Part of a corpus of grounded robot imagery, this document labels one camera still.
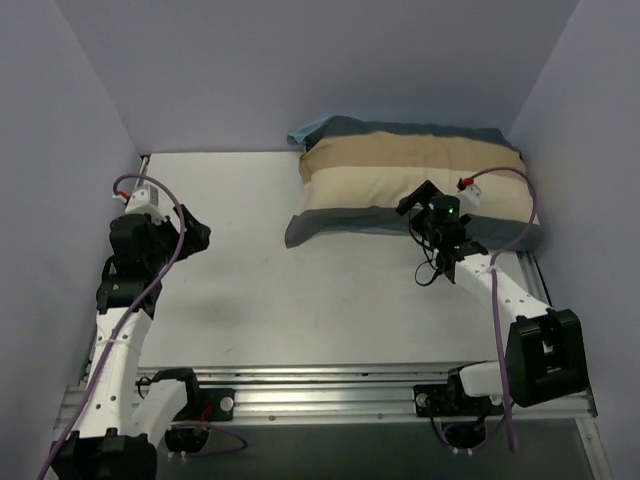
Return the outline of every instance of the pillow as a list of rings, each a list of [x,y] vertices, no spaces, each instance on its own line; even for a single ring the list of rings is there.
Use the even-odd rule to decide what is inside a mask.
[[[407,218],[395,208],[425,180],[454,195],[458,180],[478,170],[510,166],[525,171],[519,152],[493,128],[331,117],[307,130],[298,135],[307,150],[299,165],[304,190],[285,232],[289,248],[326,230],[407,234]],[[482,204],[470,215],[467,233],[489,249],[501,248],[529,219],[527,184],[511,172],[483,175],[477,184]],[[533,249],[540,239],[536,219],[514,250]]]

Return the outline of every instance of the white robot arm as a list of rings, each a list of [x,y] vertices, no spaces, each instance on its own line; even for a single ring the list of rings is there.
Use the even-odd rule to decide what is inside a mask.
[[[51,465],[62,480],[153,479],[156,447],[167,428],[181,413],[199,418],[202,411],[202,392],[191,369],[158,372],[142,403],[135,410],[132,404],[142,345],[162,289],[159,280],[168,263],[205,250],[211,231],[175,201],[183,229],[178,232],[160,211],[152,185],[142,185],[126,200],[124,215],[110,224],[114,253],[96,295],[92,388],[87,387],[88,400],[70,434],[52,449]]]
[[[571,310],[555,311],[533,298],[492,265],[486,248],[467,237],[465,225],[469,219],[461,217],[460,210],[477,206],[479,194],[474,186],[463,195],[444,195],[426,181],[403,199],[396,211],[405,215],[416,204],[422,205],[410,225],[422,236],[423,247],[433,252],[436,275],[444,274],[489,311],[494,310],[495,299],[500,318],[511,322],[507,341],[496,338],[498,345],[506,345],[502,355],[511,399],[503,401],[513,400],[528,407],[586,390],[589,378],[578,317]],[[493,271],[497,280],[495,292]],[[499,362],[460,367],[449,374],[451,401],[462,397],[502,397],[503,380]]]

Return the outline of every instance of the lavender wall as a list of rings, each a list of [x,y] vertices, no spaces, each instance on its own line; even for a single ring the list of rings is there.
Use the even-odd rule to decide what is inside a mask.
[[[57,0],[143,153],[343,112],[508,129],[577,0]]]
[[[139,157],[53,0],[0,4],[0,478],[34,478],[78,379],[116,213]]]
[[[582,0],[511,132],[548,233],[552,300],[581,317],[614,475],[640,472],[640,3]]]

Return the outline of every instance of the cable tie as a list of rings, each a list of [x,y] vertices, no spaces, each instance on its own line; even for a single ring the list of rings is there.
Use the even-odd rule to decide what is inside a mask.
[[[501,273],[502,269],[498,265],[489,265],[487,268],[480,270],[478,275],[484,275],[485,273],[491,272]]]

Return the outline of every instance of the white connector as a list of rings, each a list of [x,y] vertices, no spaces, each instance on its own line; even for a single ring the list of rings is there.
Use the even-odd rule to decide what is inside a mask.
[[[475,183],[467,185],[464,190],[459,190],[456,197],[460,200],[460,215],[472,212],[482,202],[482,190]]]
[[[166,220],[158,204],[158,189],[153,185],[144,184],[131,192],[125,215],[132,213],[149,214],[151,221],[159,225]]]
[[[127,204],[127,199],[126,199],[123,195],[120,195],[120,194],[118,194],[118,195],[113,194],[113,195],[111,195],[111,198],[115,198],[116,200],[118,200],[119,202],[121,202],[123,205],[126,205],[126,204]]]

